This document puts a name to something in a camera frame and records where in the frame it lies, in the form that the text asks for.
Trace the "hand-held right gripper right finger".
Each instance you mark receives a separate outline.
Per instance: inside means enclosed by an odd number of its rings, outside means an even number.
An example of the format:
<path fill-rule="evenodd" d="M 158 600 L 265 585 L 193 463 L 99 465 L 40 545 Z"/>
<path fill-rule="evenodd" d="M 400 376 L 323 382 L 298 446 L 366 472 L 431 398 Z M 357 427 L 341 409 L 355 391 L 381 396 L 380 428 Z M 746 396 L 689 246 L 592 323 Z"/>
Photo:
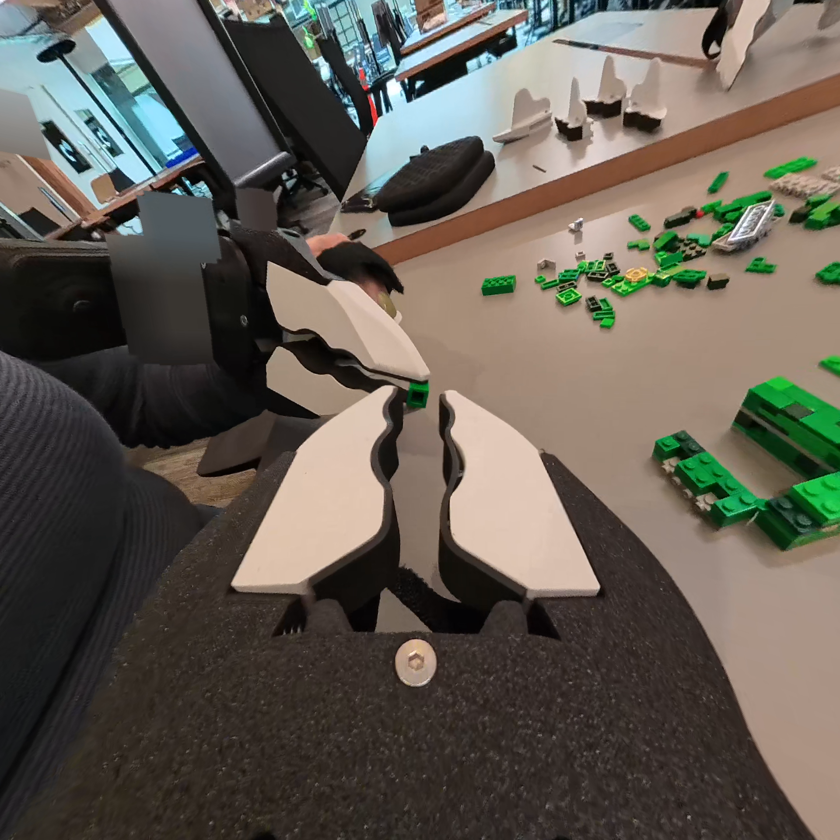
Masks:
<path fill-rule="evenodd" d="M 601 590 L 541 452 L 457 391 L 439 398 L 446 489 L 438 572 L 460 601 L 593 597 Z"/>

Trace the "white wedge part black base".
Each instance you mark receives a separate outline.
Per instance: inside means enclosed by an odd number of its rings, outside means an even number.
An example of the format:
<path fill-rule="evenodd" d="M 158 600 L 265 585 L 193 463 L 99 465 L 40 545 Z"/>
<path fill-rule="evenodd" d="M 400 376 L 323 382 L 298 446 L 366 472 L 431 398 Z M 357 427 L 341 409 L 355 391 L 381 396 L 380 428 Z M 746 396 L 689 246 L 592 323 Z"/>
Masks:
<path fill-rule="evenodd" d="M 594 99 L 584 100 L 586 113 L 589 117 L 603 119 L 619 117 L 623 113 L 626 95 L 627 86 L 616 74 L 614 57 L 612 54 L 607 54 L 604 58 L 597 96 Z"/>
<path fill-rule="evenodd" d="M 555 116 L 553 119 L 559 136 L 569 143 L 588 140 L 592 137 L 593 122 L 581 98 L 580 82 L 577 77 L 571 79 L 570 101 L 566 113 L 559 117 Z"/>
<path fill-rule="evenodd" d="M 653 133 L 661 128 L 667 113 L 660 89 L 661 70 L 661 59 L 652 59 L 645 78 L 631 90 L 623 111 L 625 129 Z"/>

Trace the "person's left hand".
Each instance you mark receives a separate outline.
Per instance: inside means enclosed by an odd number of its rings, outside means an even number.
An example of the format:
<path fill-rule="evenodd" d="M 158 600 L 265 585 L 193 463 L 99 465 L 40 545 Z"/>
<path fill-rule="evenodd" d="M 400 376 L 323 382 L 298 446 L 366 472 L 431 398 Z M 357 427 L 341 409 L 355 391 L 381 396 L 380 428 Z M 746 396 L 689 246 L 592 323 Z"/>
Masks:
<path fill-rule="evenodd" d="M 321 268 L 355 283 L 393 320 L 401 320 L 392 294 L 403 294 L 404 287 L 384 258 L 345 234 L 311 236 L 306 242 Z"/>

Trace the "wooden background table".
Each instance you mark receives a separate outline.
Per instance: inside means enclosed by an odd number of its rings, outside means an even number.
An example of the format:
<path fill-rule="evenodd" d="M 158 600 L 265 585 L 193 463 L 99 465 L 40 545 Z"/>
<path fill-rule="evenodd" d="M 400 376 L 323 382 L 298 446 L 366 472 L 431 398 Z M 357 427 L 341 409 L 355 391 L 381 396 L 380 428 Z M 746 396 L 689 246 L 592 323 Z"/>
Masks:
<path fill-rule="evenodd" d="M 517 45 L 517 26 L 529 21 L 525 2 L 479 2 L 445 24 L 414 31 L 395 53 L 396 74 L 405 100 L 412 102 L 466 75 L 467 64 L 501 46 Z"/>

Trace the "adjacent wood-edged table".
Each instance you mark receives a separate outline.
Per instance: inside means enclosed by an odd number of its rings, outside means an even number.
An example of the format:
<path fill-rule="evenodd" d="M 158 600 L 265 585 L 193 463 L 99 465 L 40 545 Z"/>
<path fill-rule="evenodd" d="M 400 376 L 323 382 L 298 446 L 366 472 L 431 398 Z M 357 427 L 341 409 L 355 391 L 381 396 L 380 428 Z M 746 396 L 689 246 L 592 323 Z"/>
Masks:
<path fill-rule="evenodd" d="M 671 62 L 660 70 L 666 115 L 653 133 L 621 118 L 596 120 L 590 139 L 569 142 L 553 122 L 504 145 L 513 99 L 527 88 L 566 110 L 573 78 L 583 98 L 597 93 L 607 53 L 546 38 L 407 104 L 379 120 L 348 187 L 349 194 L 388 175 L 424 145 L 469 135 L 494 154 L 496 168 L 455 213 L 432 223 L 394 227 L 382 213 L 336 213 L 330 230 L 364 229 L 362 241 L 392 263 L 540 214 L 787 123 L 838 107 L 838 24 L 818 30 L 821 8 L 794 5 L 752 45 L 729 89 L 716 68 Z"/>

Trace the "person's leg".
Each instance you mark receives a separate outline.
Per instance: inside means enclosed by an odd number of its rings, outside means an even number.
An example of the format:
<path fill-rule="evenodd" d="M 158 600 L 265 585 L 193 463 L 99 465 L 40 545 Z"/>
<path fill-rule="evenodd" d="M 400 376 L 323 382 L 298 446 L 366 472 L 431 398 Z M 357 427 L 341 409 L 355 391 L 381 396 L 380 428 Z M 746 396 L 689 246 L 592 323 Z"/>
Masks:
<path fill-rule="evenodd" d="M 7 353 L 1 439 L 6 837 L 60 772 L 134 614 L 213 514 L 131 466 L 92 404 Z"/>

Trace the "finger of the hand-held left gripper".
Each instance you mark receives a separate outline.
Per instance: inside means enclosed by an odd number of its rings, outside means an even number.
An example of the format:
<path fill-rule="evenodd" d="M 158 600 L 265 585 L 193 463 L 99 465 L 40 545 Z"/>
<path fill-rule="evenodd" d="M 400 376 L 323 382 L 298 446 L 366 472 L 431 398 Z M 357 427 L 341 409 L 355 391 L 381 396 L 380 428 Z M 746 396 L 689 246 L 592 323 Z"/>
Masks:
<path fill-rule="evenodd" d="M 286 333 L 317 337 L 374 375 L 428 382 L 430 371 L 402 327 L 352 281 L 322 285 L 269 262 L 266 291 Z"/>
<path fill-rule="evenodd" d="M 334 359 L 316 343 L 276 347 L 266 365 L 271 391 L 319 416 L 335 415 L 392 381 Z"/>

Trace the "light grey window brick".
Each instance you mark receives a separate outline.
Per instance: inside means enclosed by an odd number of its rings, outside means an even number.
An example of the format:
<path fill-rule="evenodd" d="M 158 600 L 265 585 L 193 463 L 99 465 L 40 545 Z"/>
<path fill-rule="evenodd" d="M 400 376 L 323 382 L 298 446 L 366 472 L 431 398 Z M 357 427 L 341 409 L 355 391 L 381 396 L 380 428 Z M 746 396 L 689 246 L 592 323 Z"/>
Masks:
<path fill-rule="evenodd" d="M 778 220 L 776 207 L 777 202 L 773 199 L 748 206 L 734 228 L 724 236 L 714 239 L 710 247 L 722 253 L 732 253 L 755 246 L 770 233 Z"/>

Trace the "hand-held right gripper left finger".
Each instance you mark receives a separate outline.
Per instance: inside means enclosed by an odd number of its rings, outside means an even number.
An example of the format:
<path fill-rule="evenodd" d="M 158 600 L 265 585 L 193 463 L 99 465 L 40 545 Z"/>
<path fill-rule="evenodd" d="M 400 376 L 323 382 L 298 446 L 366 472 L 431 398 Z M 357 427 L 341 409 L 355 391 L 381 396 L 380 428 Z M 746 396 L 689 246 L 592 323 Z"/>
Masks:
<path fill-rule="evenodd" d="M 389 587 L 400 562 L 391 479 L 402 428 L 402 394 L 388 385 L 305 440 L 232 588 L 315 599 L 374 599 Z"/>

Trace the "green toy brick model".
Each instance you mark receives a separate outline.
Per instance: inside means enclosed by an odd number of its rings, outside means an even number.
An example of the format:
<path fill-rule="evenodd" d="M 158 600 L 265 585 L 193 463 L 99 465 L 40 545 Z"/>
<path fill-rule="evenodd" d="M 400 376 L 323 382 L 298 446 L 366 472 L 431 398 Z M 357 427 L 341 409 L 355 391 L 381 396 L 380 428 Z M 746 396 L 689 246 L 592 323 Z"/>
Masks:
<path fill-rule="evenodd" d="M 838 408 L 779 376 L 748 390 L 731 427 L 799 481 L 763 498 L 686 430 L 658 438 L 653 460 L 716 529 L 753 523 L 782 551 L 838 539 Z"/>

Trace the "pale grey flat plate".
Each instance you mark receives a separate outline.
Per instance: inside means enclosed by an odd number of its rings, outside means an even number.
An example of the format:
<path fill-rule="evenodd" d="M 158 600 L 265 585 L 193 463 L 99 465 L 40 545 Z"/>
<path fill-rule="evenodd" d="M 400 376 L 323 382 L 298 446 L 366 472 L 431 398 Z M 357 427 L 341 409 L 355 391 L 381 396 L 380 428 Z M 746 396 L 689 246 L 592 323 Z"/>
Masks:
<path fill-rule="evenodd" d="M 775 178 L 769 185 L 769 189 L 775 193 L 794 196 L 801 199 L 807 199 L 817 194 L 823 194 L 826 191 L 825 183 L 822 178 L 805 175 L 802 172 L 785 173 L 780 177 Z"/>

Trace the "black floor lamp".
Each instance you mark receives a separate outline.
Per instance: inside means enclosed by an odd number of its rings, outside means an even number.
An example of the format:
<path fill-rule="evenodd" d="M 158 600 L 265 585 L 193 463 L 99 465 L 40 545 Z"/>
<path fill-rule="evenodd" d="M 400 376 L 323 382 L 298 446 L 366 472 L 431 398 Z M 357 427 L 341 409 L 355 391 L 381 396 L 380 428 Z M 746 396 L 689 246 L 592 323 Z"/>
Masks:
<path fill-rule="evenodd" d="M 71 38 L 63 38 L 61 40 L 55 41 L 53 44 L 49 45 L 48 47 L 43 48 L 37 54 L 37 61 L 42 64 L 52 64 L 54 62 L 61 62 L 61 64 L 67 68 L 69 73 L 73 76 L 76 82 L 80 85 L 82 90 L 87 93 L 89 98 L 96 104 L 102 115 L 110 121 L 113 128 L 119 133 L 122 137 L 123 141 L 131 148 L 132 152 L 142 161 L 143 166 L 148 170 L 148 172 L 155 176 L 158 174 L 158 170 L 146 160 L 145 156 L 141 152 L 140 149 L 136 146 L 135 143 L 132 142 L 130 136 L 126 134 L 123 130 L 121 125 L 117 122 L 117 120 L 111 115 L 111 113 L 104 107 L 102 102 L 96 96 L 95 92 L 89 88 L 89 85 L 82 79 L 82 77 L 78 74 L 77 70 L 69 63 L 68 55 L 74 51 L 76 47 L 76 42 Z"/>

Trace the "grey desk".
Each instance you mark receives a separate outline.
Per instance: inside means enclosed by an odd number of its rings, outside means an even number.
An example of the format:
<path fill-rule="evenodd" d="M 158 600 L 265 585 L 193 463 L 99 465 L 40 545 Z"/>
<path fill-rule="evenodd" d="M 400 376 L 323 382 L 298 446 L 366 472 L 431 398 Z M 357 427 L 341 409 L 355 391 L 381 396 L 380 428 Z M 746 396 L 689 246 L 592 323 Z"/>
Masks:
<path fill-rule="evenodd" d="M 611 329 L 534 282 L 541 259 L 565 267 L 579 249 L 651 266 L 627 251 L 629 215 L 656 235 L 719 172 L 730 201 L 803 155 L 818 172 L 838 164 L 837 109 L 402 263 L 403 324 L 432 379 L 427 410 L 406 418 L 394 492 L 402 564 L 446 594 L 438 394 L 457 390 L 559 457 L 666 567 L 776 780 L 815 837 L 838 838 L 838 539 L 783 552 L 753 524 L 712 530 L 651 457 L 685 429 L 761 497 L 795 483 L 731 423 L 748 389 L 779 375 L 838 406 L 838 377 L 819 366 L 838 354 L 838 285 L 816 280 L 838 261 L 838 227 L 783 219 L 757 248 L 696 262 L 729 274 L 724 289 L 645 288 L 614 300 Z"/>

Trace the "dark upright panel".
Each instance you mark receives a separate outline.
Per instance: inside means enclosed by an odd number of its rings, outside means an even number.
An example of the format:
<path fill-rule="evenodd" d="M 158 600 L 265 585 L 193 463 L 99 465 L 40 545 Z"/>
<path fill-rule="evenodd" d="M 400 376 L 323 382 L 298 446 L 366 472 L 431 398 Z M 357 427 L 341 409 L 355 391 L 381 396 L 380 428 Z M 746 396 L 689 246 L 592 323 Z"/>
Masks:
<path fill-rule="evenodd" d="M 210 2 L 97 1 L 230 203 L 267 229 L 297 163 Z"/>
<path fill-rule="evenodd" d="M 284 136 L 342 199 L 364 153 L 365 134 L 284 20 L 252 24 L 229 19 L 223 25 Z"/>

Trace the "long wooden strip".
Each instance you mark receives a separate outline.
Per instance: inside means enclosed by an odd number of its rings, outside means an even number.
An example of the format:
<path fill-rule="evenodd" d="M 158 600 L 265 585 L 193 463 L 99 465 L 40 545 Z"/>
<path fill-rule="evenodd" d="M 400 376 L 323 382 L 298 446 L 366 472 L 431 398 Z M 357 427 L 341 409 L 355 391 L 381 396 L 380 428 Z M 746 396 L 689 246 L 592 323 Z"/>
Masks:
<path fill-rule="evenodd" d="M 572 40 L 571 38 L 554 38 L 552 39 L 552 43 L 558 46 L 568 46 L 579 49 L 596 50 L 606 54 L 611 54 L 615 56 L 625 56 L 636 59 L 653 60 L 655 58 L 658 58 L 672 65 L 678 65 L 682 67 L 694 67 L 703 70 L 707 68 L 716 69 L 718 65 L 718 61 L 716 59 L 678 56 L 671 55 L 668 53 L 655 52 L 648 49 L 632 49 L 615 45 L 598 45 L 596 43 L 590 43 L 586 41 Z"/>

